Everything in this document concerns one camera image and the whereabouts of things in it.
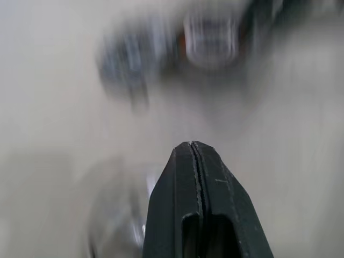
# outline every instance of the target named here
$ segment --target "white surface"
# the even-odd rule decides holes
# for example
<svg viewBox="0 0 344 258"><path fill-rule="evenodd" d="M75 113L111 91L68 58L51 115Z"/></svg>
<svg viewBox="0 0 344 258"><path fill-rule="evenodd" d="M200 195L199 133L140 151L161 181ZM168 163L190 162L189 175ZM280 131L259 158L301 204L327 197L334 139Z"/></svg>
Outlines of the white surface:
<svg viewBox="0 0 344 258"><path fill-rule="evenodd" d="M105 94L95 56L139 1L0 1L0 257L79 257L99 187L182 141L214 146L276 257L340 257L341 21L303 25L226 90L150 91L147 112ZM172 10L161 0L155 8Z"/></svg>

